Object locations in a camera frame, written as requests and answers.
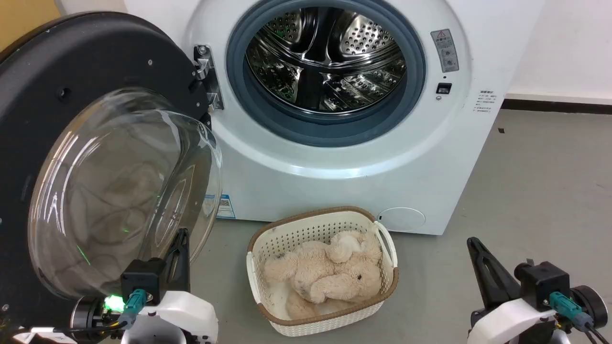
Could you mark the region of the cream laundry basket brown rim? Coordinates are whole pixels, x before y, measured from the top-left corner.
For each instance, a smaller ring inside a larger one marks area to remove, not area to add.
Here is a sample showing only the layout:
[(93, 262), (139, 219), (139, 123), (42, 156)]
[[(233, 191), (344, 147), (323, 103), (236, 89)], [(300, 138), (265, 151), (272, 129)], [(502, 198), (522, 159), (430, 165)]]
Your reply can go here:
[[(266, 260), (290, 252), (307, 241), (330, 243), (336, 233), (348, 230), (376, 234), (382, 250), (380, 292), (365, 302), (339, 310), (322, 303), (318, 307), (320, 316), (291, 320), (286, 311), (290, 286), (286, 282), (266, 281), (263, 272)], [(374, 315), (399, 282), (398, 259), (389, 231), (368, 211), (351, 205), (298, 214), (262, 227), (249, 242), (246, 262), (251, 291), (258, 308), (271, 326), (286, 337), (323, 333)]]

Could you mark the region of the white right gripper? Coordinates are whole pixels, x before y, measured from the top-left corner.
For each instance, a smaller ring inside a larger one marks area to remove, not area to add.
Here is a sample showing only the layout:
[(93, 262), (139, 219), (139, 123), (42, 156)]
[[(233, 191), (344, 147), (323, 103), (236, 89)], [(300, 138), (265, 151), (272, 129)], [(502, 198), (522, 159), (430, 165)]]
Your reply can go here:
[(486, 248), (479, 238), (469, 237), (466, 245), (484, 309), (494, 309), (470, 331), (467, 344), (511, 342), (542, 318), (552, 318), (554, 310), (538, 311), (520, 298), (520, 285), (512, 274)]

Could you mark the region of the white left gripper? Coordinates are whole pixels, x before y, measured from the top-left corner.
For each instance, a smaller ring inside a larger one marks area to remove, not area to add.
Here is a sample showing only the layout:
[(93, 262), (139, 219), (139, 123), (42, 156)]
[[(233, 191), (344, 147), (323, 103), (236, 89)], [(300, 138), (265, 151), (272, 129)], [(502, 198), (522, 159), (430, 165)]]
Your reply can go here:
[(189, 231), (178, 229), (165, 257), (166, 289), (145, 306), (120, 344), (217, 344), (219, 322), (211, 303), (190, 293)]

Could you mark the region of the grey warning sticker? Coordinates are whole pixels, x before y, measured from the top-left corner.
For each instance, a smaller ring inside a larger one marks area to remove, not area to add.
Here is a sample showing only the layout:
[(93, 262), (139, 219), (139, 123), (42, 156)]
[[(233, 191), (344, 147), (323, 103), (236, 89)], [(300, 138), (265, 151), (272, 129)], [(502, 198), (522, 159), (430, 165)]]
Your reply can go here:
[(441, 29), (430, 33), (437, 50), (443, 73), (459, 71), (459, 60), (452, 33), (449, 29)]

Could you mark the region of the yellow wooden panel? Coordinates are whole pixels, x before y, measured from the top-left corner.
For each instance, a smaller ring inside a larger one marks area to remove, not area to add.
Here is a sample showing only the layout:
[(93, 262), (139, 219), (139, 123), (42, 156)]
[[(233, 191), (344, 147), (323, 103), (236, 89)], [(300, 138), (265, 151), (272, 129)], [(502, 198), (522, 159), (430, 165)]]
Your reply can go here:
[(55, 0), (0, 0), (0, 52), (25, 33), (60, 16)]

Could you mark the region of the metal door hinge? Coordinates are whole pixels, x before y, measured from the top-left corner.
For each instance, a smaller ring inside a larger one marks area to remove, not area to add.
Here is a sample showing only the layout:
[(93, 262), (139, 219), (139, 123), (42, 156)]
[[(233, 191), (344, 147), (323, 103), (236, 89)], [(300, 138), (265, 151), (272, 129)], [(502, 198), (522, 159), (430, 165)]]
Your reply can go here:
[(206, 93), (207, 112), (223, 110), (223, 96), (210, 46), (195, 45), (193, 47), (193, 61), (196, 66), (196, 79), (203, 85)]

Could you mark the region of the white front-load washing machine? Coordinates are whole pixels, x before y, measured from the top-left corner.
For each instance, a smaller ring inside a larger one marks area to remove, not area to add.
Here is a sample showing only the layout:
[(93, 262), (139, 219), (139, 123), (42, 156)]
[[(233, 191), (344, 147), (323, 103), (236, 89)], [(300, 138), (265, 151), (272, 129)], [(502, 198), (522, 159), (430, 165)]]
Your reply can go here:
[[(455, 211), (503, 104), (545, 0), (385, 0), (415, 27), (427, 77), (411, 115), (388, 133), (347, 147), (282, 139), (254, 121), (228, 81), (227, 46), (259, 0), (124, 0), (128, 13), (168, 34), (193, 61), (210, 46), (224, 109), (212, 112), (223, 154), (223, 194), (236, 219), (274, 222), (353, 205), (377, 215), (393, 207), (422, 212), (425, 235), (441, 235)], [(443, 73), (430, 33), (449, 29), (459, 71)], [(438, 83), (452, 83), (448, 95)], [(479, 91), (495, 91), (490, 114), (473, 111)]]

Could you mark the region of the printed text label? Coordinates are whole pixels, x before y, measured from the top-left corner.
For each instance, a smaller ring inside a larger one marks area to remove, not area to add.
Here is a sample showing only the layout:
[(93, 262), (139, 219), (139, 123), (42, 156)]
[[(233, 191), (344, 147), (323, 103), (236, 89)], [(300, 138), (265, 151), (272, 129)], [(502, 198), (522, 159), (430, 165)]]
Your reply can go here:
[(473, 111), (477, 113), (490, 114), (492, 111), (494, 111), (497, 102), (498, 96), (495, 91), (479, 91)]

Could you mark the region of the black baseboard strip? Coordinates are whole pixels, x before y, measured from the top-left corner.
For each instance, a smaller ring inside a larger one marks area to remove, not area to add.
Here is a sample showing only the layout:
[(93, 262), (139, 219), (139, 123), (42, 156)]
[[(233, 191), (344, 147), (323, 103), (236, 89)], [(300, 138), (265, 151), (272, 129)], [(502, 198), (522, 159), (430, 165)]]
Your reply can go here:
[(503, 101), (501, 109), (537, 112), (612, 115), (612, 105), (581, 104), (573, 102), (537, 101), (522, 99), (505, 99)]

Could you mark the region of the perforated stainless steel drum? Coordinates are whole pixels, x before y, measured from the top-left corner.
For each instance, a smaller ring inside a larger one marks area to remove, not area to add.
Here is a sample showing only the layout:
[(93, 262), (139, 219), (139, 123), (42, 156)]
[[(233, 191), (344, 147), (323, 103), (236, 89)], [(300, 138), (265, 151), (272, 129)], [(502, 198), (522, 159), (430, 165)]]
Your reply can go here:
[(377, 104), (406, 74), (404, 54), (388, 30), (337, 7), (279, 13), (254, 35), (245, 58), (268, 94), (323, 116)]

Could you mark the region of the blue white energy sticker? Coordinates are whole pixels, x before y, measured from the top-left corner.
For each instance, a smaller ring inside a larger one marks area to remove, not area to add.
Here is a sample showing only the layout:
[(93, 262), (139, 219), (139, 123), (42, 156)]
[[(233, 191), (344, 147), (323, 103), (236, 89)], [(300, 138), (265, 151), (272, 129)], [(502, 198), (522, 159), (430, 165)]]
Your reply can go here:
[(236, 219), (231, 198), (228, 194), (206, 194), (203, 202), (203, 209), (206, 215), (211, 214), (215, 205), (217, 205), (216, 218)]

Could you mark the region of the round white filter cover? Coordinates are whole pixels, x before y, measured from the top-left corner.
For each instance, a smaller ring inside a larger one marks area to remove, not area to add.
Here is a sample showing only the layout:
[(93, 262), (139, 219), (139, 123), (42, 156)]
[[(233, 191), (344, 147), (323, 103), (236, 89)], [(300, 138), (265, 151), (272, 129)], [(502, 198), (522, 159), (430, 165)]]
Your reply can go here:
[(389, 232), (425, 234), (422, 227), (426, 223), (426, 216), (413, 208), (393, 207), (381, 211), (377, 215), (380, 222)]

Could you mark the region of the black washer door glass bowl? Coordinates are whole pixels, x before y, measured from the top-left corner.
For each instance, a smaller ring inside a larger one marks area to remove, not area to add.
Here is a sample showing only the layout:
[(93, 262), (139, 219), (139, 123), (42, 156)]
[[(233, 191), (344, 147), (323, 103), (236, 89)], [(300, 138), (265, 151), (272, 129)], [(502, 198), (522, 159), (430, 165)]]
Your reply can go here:
[(207, 107), (191, 58), (126, 13), (59, 18), (1, 52), (0, 312), (67, 326), (180, 228), (192, 281), (217, 214), (205, 195), (222, 194)]

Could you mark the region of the beige plush toy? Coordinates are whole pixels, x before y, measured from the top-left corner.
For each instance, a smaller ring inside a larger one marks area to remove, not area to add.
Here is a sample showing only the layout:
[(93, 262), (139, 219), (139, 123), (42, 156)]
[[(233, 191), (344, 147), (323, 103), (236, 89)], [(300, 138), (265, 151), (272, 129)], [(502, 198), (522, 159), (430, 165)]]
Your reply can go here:
[(336, 233), (330, 243), (311, 240), (266, 260), (268, 283), (289, 284), (291, 320), (320, 316), (319, 305), (344, 309), (376, 296), (382, 287), (381, 244), (373, 232)]

